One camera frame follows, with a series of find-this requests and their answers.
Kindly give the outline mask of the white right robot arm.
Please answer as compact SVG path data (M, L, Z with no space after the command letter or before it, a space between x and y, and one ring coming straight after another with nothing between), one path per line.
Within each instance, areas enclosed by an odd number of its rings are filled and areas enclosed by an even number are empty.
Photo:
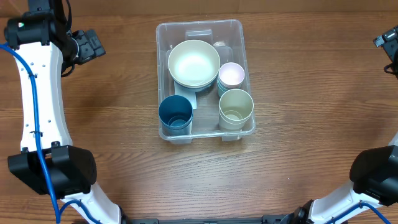
M368 149L354 160L349 181L326 197L310 200L286 215L281 223L346 223L372 210L384 223L390 221L379 207L397 202L397 136L388 146Z

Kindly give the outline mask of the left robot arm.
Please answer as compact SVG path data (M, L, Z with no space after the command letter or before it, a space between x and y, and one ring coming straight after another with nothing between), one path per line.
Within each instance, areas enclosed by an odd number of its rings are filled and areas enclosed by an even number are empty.
M28 5L21 17L8 20L1 45L17 63L24 122L20 153L7 159L9 171L50 197L57 223L67 207L88 223L128 223L101 189L93 154L73 145L63 108L61 79L105 49L94 30L72 31L68 1Z

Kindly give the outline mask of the green small cup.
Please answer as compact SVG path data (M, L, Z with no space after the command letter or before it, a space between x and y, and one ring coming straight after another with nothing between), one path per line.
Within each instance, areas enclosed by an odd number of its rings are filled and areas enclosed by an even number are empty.
M221 89L218 89L218 96L221 97L224 94L224 91Z

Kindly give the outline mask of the blue tall cup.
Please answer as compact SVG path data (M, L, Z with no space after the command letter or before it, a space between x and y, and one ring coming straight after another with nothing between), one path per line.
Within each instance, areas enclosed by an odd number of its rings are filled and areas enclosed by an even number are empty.
M170 120L170 123L162 123L163 133L167 136L190 135L192 122L183 119Z
M159 118L168 129L183 129L193 119L193 107L190 101L181 95L170 95L159 105Z

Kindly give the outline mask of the grey small cup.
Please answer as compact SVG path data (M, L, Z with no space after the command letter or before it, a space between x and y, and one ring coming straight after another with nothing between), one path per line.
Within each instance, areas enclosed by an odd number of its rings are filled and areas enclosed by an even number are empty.
M220 88L223 91L228 91L229 90L229 88L227 88L224 85L222 85L219 80L217 81L217 85L218 85L218 88Z

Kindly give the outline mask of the cream tall cup back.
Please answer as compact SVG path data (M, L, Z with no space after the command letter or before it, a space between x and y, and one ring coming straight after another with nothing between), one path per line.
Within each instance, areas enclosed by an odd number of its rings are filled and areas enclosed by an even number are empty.
M219 102L220 116L233 124L246 122L254 111L251 95L241 89L231 89L222 94Z

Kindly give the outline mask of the blue bowl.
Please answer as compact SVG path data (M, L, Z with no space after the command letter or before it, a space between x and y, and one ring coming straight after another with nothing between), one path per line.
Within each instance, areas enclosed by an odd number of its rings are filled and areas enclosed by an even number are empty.
M196 92L201 92L201 91L204 91L204 90L210 88L214 84L215 81L216 81L216 78L214 78L211 82L209 82L206 85L201 86L201 87L187 87L187 86L183 86L183 85L179 84L178 82L174 81L174 87L175 88L179 87L184 90L196 93Z

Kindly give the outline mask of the cream tall cup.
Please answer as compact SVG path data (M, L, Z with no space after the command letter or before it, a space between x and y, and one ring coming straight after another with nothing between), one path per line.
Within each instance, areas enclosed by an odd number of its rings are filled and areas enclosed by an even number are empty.
M226 113L219 110L219 126L221 129L239 131L249 118L250 116L244 118L241 113L235 110L228 110Z
M231 89L222 94L219 102L220 116L233 124L246 122L254 111L251 95L241 89Z

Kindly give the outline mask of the pink small cup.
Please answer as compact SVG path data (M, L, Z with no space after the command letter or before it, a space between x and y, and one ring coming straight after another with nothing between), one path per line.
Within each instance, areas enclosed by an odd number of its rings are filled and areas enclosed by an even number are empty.
M220 67L218 76L225 88L238 88L245 78L245 71L240 64L228 62Z

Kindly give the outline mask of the cream tall cup front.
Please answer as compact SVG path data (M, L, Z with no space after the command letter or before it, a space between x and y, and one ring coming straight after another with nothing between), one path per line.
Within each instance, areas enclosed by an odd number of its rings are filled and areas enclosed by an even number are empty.
M221 129L239 131L249 118L250 116L244 118L241 113L235 110L228 110L226 113L219 110L219 126Z

